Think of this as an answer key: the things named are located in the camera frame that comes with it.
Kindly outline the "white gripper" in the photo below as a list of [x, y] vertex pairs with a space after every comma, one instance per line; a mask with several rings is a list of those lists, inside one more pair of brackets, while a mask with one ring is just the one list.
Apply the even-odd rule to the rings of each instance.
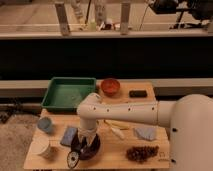
[[91, 146], [93, 141], [94, 141], [94, 139], [95, 139], [96, 132], [97, 132], [96, 128], [94, 128], [94, 129], [85, 129], [85, 128], [79, 127], [78, 128], [78, 139], [79, 139], [79, 142], [82, 143], [83, 139], [86, 139], [87, 145]]

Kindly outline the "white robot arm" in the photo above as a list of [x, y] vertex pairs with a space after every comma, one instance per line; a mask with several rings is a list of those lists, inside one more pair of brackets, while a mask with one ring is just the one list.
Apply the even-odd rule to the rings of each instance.
[[97, 93], [77, 107], [78, 137], [91, 145], [101, 119], [170, 128], [170, 171], [213, 171], [213, 98], [191, 94], [177, 101], [103, 104]]

